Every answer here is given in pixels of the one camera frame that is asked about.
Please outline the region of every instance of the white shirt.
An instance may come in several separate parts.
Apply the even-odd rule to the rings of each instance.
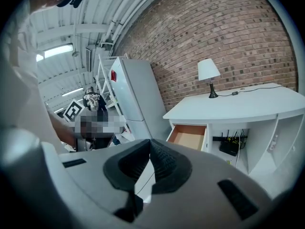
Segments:
[[[19,102],[19,106],[16,107],[15,111],[19,110],[18,114],[8,113],[18,116],[15,118],[12,116],[11,124],[34,133],[43,142],[53,144],[57,153],[65,153],[65,149],[52,127],[38,88],[36,56],[41,52],[37,50],[35,34],[30,22],[29,0],[25,0],[12,16],[3,31],[0,47],[4,50],[2,53],[4,53],[5,60],[13,67],[30,93],[26,99],[24,96],[13,96],[20,98],[22,102]]]

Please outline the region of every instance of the white desk surface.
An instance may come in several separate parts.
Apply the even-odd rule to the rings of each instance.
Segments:
[[[248,91],[261,87],[280,86],[275,83],[237,88],[218,95],[228,95],[235,91]],[[229,119],[270,119],[270,116],[293,111],[305,110],[305,97],[286,87],[258,89],[253,92],[239,93],[235,96],[209,98],[208,94],[190,96],[182,99],[172,110],[163,116],[175,120],[213,120]]]

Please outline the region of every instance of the white refrigerator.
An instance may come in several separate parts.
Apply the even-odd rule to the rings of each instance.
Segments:
[[[171,127],[150,63],[117,58],[109,79],[134,138],[166,140]]]

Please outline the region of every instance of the fluorescent light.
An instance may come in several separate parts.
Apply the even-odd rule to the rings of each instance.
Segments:
[[[61,110],[63,110],[63,108],[61,108],[61,109],[59,109],[59,110],[54,111],[54,113],[58,113],[58,112],[60,112]]]
[[[75,92],[82,91],[83,89],[84,89],[84,88],[81,87],[81,88],[79,88],[79,89],[76,89],[76,90],[73,90],[73,91],[68,92],[68,93],[66,93],[66,94],[63,94],[62,96],[65,97],[65,96],[70,95],[70,94],[73,94],[73,93],[75,93]]]
[[[56,48],[49,49],[44,52],[44,57],[49,58],[57,54],[65,53],[65,52],[72,52],[73,51],[73,44],[64,45]],[[36,61],[39,62],[43,60],[43,57],[39,54],[36,56]]]

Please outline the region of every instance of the white metal shelving unit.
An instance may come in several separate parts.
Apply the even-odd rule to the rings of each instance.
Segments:
[[[97,91],[97,89],[100,90],[100,93],[101,93],[102,97],[104,98],[104,100],[108,96],[110,97],[110,101],[109,101],[110,103],[106,105],[107,109],[109,109],[111,107],[115,107],[118,115],[124,117],[120,108],[119,108],[118,101],[116,100],[116,98],[113,94],[112,87],[111,87],[110,82],[109,82],[108,74],[109,74],[110,69],[108,69],[108,71],[107,71],[107,69],[105,69],[105,67],[103,65],[103,60],[108,61],[112,65],[112,63],[115,61],[116,58],[117,57],[101,58],[101,56],[99,55],[100,62],[99,62],[98,72],[97,72],[97,75],[96,75],[96,91]],[[104,79],[105,79],[103,88],[101,87],[101,84],[100,84],[101,71],[102,71]],[[125,127],[126,131],[124,131],[121,135],[129,141],[134,141],[135,139],[134,139],[133,135],[131,134],[130,129],[127,126],[126,122],[125,122],[124,127]]]

